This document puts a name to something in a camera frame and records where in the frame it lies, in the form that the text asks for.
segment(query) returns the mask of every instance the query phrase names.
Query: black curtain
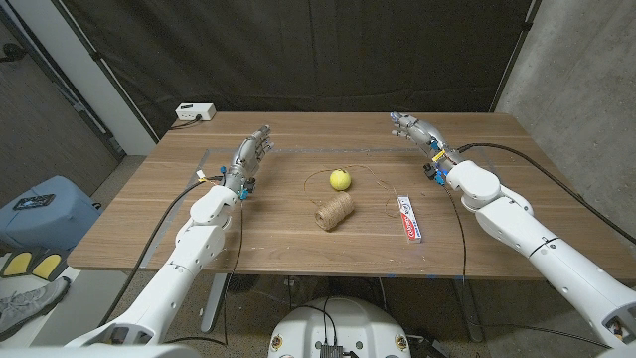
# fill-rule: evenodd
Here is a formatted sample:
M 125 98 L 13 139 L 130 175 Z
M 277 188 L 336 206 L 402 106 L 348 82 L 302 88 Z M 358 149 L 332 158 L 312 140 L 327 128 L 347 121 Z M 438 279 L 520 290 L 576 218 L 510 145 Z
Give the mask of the black curtain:
M 488 111 L 531 0 L 64 0 L 153 128 L 217 110 Z

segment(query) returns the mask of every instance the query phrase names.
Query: blue container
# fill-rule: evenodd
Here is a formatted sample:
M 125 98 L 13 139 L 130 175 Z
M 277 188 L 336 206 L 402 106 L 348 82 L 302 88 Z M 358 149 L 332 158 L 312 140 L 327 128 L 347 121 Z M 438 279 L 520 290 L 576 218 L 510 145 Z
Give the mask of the blue container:
M 22 198 L 55 194 L 47 206 L 15 210 Z M 0 241 L 14 248 L 74 248 L 99 218 L 93 201 L 71 180 L 56 176 L 0 209 Z

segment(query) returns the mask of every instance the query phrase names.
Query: wooden table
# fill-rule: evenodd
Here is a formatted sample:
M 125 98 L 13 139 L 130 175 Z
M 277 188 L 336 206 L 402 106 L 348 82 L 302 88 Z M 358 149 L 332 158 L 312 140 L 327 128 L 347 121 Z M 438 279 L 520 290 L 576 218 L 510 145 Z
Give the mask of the wooden table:
M 564 180 L 531 137 L 508 114 L 415 113 L 435 125 L 456 147 L 493 142 L 519 149 Z M 444 190 L 422 172 L 425 158 L 414 144 L 390 134 L 388 113 L 220 112 L 214 120 L 169 132 L 108 206 L 69 257 L 77 269 L 130 269 L 168 204 L 193 182 L 198 167 L 219 173 L 232 152 L 263 124 L 270 124 L 275 149 L 261 162 L 256 190 L 244 201 L 243 245 L 237 272 L 273 274 L 455 277 L 463 248 L 457 219 Z M 514 154 L 473 148 L 468 159 L 493 171 L 533 204 L 536 217 L 616 278 L 635 278 L 636 261 L 614 233 L 541 172 Z M 424 235 L 408 244 L 395 200 L 365 168 L 351 168 L 354 214 L 330 233 L 314 222 L 315 205 L 303 193 L 311 173 L 361 164 L 407 194 Z M 308 195 L 334 194 L 329 173 L 314 176 Z M 174 248 L 177 230 L 208 185 L 191 192 L 169 217 L 165 235 L 145 267 L 158 269 Z M 453 193 L 459 203 L 459 192 Z M 538 278 L 521 255 L 489 237 L 473 214 L 459 207 L 466 233 L 467 275 Z M 240 209 L 226 235 L 226 250 L 206 269 L 231 271 L 239 247 Z

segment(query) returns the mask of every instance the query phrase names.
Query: yellow ball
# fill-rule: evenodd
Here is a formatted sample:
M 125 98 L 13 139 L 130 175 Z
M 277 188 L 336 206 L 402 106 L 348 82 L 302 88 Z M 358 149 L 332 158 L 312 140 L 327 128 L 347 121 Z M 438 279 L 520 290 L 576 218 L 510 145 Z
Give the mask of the yellow ball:
M 337 169 L 329 177 L 331 186 L 336 190 L 345 190 L 351 185 L 351 175 L 344 169 Z

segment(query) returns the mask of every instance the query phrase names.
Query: power strip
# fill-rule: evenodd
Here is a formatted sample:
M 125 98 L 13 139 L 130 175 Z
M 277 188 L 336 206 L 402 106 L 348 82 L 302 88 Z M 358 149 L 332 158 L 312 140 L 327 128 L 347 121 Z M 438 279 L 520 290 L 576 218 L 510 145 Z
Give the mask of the power strip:
M 201 116 L 201 120 L 212 120 L 217 109 L 212 103 L 181 103 L 175 109 L 179 120 L 195 120 Z

